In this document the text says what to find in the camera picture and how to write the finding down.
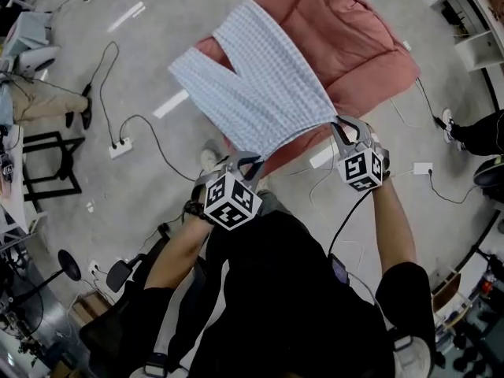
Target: black stand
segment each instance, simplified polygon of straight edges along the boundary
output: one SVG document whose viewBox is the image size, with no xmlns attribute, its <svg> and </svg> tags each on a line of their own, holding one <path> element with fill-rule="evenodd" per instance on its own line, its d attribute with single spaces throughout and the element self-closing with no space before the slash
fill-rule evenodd
<svg viewBox="0 0 504 378">
<path fill-rule="evenodd" d="M 82 193 L 82 189 L 80 188 L 79 182 L 77 182 L 76 176 L 73 174 L 73 153 L 77 148 L 84 142 L 85 138 L 84 137 L 79 137 L 77 139 L 67 139 L 63 140 L 61 138 L 60 132 L 51 132 L 51 133 L 43 133 L 41 135 L 31 135 L 28 137 L 25 137 L 23 139 L 23 143 L 33 143 L 33 142 L 38 142 L 40 140 L 47 140 L 47 139 L 55 139 L 56 141 L 49 142 L 49 143 L 40 143 L 40 144 L 33 144 L 30 146 L 24 146 L 23 147 L 23 153 L 31 153 L 33 151 L 41 151 L 41 150 L 46 150 L 50 148 L 59 148 L 61 150 L 61 166 L 59 170 L 54 174 L 53 176 L 45 176 L 43 178 L 35 178 L 35 179 L 30 179 L 28 176 L 28 170 L 26 167 L 23 167 L 23 176 L 24 176 L 24 182 L 23 184 L 26 185 L 26 188 L 28 189 L 28 193 L 24 195 L 24 200 L 26 202 L 34 202 L 35 207 L 38 205 L 37 201 L 42 200 L 45 198 L 57 198 L 60 196 L 67 196 L 67 195 L 77 195 L 79 193 Z M 65 180 L 66 178 L 70 179 L 70 182 L 72 183 L 72 189 L 58 189 L 56 191 L 42 191 L 42 192 L 35 192 L 33 190 L 33 184 L 35 183 L 42 183 L 42 182 L 48 182 L 51 180 Z"/>
<path fill-rule="evenodd" d="M 34 287 L 29 292 L 18 295 L 17 297 L 10 298 L 9 299 L 10 306 L 18 306 L 22 304 L 31 296 L 42 290 L 47 284 L 56 279 L 56 277 L 60 276 L 62 273 L 66 273 L 66 275 L 73 281 L 80 280 L 81 275 L 79 266 L 77 265 L 77 262 L 75 261 L 75 259 L 72 257 L 71 254 L 69 254 L 66 250 L 60 250 L 57 253 L 57 260 L 59 261 L 59 264 L 61 266 L 60 270 L 55 272 L 49 279 L 43 281 L 41 284 L 39 284 L 37 287 Z"/>
</svg>

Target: white checkered cloth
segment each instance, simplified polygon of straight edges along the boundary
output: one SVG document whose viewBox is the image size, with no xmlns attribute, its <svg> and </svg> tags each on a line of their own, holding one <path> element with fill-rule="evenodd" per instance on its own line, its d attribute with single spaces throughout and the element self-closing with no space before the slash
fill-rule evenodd
<svg viewBox="0 0 504 378">
<path fill-rule="evenodd" d="M 336 111 L 284 30 L 245 0 L 213 33 L 236 73 L 190 48 L 170 66 L 198 108 L 237 150 L 269 157 Z"/>
</svg>

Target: sneaker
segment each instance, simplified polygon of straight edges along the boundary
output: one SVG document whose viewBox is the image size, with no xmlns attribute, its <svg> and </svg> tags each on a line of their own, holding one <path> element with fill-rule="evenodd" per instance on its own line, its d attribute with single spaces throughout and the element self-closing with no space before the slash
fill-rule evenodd
<svg viewBox="0 0 504 378">
<path fill-rule="evenodd" d="M 213 171 L 217 171 L 220 169 L 220 167 L 217 166 L 217 163 L 219 162 L 219 154 L 216 153 L 215 151 L 205 148 L 202 151 L 200 161 L 202 164 L 203 168 L 203 173 L 208 175 L 209 173 L 212 173 Z"/>
<path fill-rule="evenodd" d="M 93 119 L 93 113 L 91 112 L 91 107 L 93 106 L 93 101 L 91 98 L 87 98 L 87 108 L 80 114 L 82 117 L 82 125 L 84 130 L 87 130 L 91 125 L 91 120 Z"/>
<path fill-rule="evenodd" d="M 443 123 L 446 125 L 446 127 L 443 130 L 444 134 L 444 141 L 447 143 L 451 143 L 454 141 L 454 138 L 451 137 L 451 125 L 454 123 L 454 120 L 451 116 L 451 111 L 449 108 L 446 108 L 443 111 Z"/>
<path fill-rule="evenodd" d="M 68 112 L 65 114 L 65 126 L 67 129 L 70 129 L 70 126 L 72 126 L 73 122 L 73 112 Z"/>
<path fill-rule="evenodd" d="M 457 150 L 458 151 L 467 151 L 467 149 L 465 148 L 465 144 L 463 142 L 459 142 L 457 141 Z"/>
<path fill-rule="evenodd" d="M 256 187 L 255 189 L 256 193 L 259 193 L 261 191 L 269 191 L 268 181 L 269 176 L 265 176 L 264 178 L 259 180 L 258 187 Z"/>
</svg>

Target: black pants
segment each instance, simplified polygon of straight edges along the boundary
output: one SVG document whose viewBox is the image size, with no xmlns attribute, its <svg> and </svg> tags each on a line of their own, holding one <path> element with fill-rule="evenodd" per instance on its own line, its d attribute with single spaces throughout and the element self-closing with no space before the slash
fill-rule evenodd
<svg viewBox="0 0 504 378">
<path fill-rule="evenodd" d="M 499 123 L 499 134 L 497 140 L 497 122 L 504 113 L 500 110 L 492 115 L 488 115 L 478 120 L 472 126 L 452 125 L 451 136 L 461 143 L 471 154 L 494 155 L 504 154 L 499 147 L 504 148 L 504 119 Z"/>
</svg>

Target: concrete floor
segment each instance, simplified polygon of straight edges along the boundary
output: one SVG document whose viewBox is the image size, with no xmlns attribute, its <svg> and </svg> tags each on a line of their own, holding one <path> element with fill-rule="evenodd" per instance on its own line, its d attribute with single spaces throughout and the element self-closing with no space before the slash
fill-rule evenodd
<svg viewBox="0 0 504 378">
<path fill-rule="evenodd" d="M 38 0 L 37 8 L 54 9 L 64 0 Z M 115 139 L 122 121 L 134 113 L 154 122 L 161 146 L 168 159 L 181 171 L 196 177 L 198 154 L 203 143 L 219 138 L 218 131 L 195 105 L 187 100 L 158 120 L 152 115 L 172 97 L 180 86 L 168 72 L 169 64 L 189 46 L 207 36 L 242 0 L 92 0 L 86 4 L 73 0 L 54 14 L 54 39 L 61 45 L 57 62 L 50 67 L 49 81 L 80 91 L 91 78 L 105 46 L 115 40 L 120 56 L 103 91 L 106 110 Z M 454 49 L 452 29 L 421 0 L 369 0 L 398 34 L 413 48 L 412 55 L 421 67 L 421 79 L 434 113 L 449 106 L 462 124 L 470 124 L 491 113 L 490 95 L 479 72 L 467 73 Z M 146 9 L 129 18 L 119 28 L 107 29 L 137 2 Z M 79 119 L 67 131 L 63 120 L 42 120 L 30 124 L 27 135 L 60 130 L 67 136 L 85 135 L 86 142 L 76 154 L 75 173 L 83 193 L 42 201 L 49 213 L 41 234 L 46 248 L 28 246 L 43 275 L 56 269 L 59 249 L 69 250 L 79 262 L 84 277 L 91 280 L 87 267 L 96 260 L 102 270 L 118 258 L 133 258 L 143 241 L 162 221 L 179 213 L 192 188 L 176 175 L 158 153 L 146 124 L 134 120 L 125 127 L 134 150 L 111 160 L 106 120 L 98 99 L 98 86 L 111 62 L 106 57 L 95 79 L 92 98 L 94 119 L 83 132 Z M 391 151 L 394 184 L 411 223 L 419 263 L 432 277 L 448 273 L 474 244 L 493 213 L 478 190 L 465 203 L 444 202 L 431 190 L 426 176 L 403 174 L 415 161 L 434 163 L 436 188 L 453 199 L 462 198 L 472 186 L 472 175 L 483 162 L 481 157 L 460 154 L 448 146 L 429 116 L 425 101 L 413 85 L 394 98 L 409 124 L 403 124 L 390 102 L 384 102 L 365 117 L 376 130 L 382 144 Z M 309 167 L 309 158 L 327 146 L 305 153 L 275 172 L 270 187 L 312 235 L 328 248 L 331 238 L 358 196 L 345 186 L 336 172 L 313 192 L 310 189 L 328 171 L 313 170 L 296 176 L 289 173 Z M 45 157 L 28 156 L 32 174 L 42 175 L 57 169 L 54 152 Z M 372 203 L 367 199 L 350 219 L 337 242 L 335 253 L 347 267 L 376 288 L 380 263 Z M 146 248 L 155 242 L 152 238 Z M 104 276 L 99 285 L 105 287 Z M 51 284 L 56 296 L 68 305 L 75 293 L 86 285 L 69 284 L 60 278 Z"/>
</svg>

